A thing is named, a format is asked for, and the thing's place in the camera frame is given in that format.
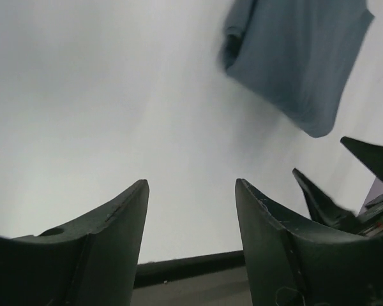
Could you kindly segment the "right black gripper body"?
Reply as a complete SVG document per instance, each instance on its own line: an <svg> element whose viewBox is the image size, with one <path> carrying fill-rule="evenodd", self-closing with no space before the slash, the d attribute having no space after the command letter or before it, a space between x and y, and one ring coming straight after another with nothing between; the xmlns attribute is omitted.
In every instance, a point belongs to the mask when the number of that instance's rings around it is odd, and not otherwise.
<svg viewBox="0 0 383 306"><path fill-rule="evenodd" d="M383 233L383 193L368 202L365 210L357 218L361 224L355 230L355 234L375 236Z"/></svg>

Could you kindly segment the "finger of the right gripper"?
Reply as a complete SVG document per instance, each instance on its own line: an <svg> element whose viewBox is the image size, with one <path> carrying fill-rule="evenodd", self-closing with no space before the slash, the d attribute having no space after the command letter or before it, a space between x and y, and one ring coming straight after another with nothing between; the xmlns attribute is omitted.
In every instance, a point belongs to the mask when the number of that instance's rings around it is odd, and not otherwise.
<svg viewBox="0 0 383 306"><path fill-rule="evenodd" d="M292 174L303 192L312 221L347 233L361 231L362 222L353 212L337 205L297 168Z"/></svg>
<svg viewBox="0 0 383 306"><path fill-rule="evenodd" d="M362 142L347 136L341 144L383 182L383 146Z"/></svg>

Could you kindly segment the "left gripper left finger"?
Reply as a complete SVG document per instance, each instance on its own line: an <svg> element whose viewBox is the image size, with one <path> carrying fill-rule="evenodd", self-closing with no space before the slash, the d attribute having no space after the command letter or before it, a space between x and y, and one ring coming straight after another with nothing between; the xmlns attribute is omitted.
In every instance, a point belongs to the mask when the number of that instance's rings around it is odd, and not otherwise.
<svg viewBox="0 0 383 306"><path fill-rule="evenodd" d="M0 305L129 305L149 185L41 235L0 237Z"/></svg>

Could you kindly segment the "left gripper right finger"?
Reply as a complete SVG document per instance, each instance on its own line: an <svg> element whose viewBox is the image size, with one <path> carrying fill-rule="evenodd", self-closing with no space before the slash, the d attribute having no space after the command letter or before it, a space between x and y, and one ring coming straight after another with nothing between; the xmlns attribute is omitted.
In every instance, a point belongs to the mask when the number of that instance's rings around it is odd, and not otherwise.
<svg viewBox="0 0 383 306"><path fill-rule="evenodd" d="M383 305L383 234L321 225L241 178L235 194L254 305Z"/></svg>

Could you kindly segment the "blue-grey t shirt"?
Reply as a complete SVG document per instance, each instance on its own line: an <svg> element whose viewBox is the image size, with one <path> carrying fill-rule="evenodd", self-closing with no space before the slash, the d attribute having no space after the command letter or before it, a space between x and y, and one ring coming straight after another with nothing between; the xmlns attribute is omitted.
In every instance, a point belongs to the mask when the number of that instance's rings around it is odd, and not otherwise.
<svg viewBox="0 0 383 306"><path fill-rule="evenodd" d="M223 28L223 68L320 138L333 130L373 19L366 1L235 1Z"/></svg>

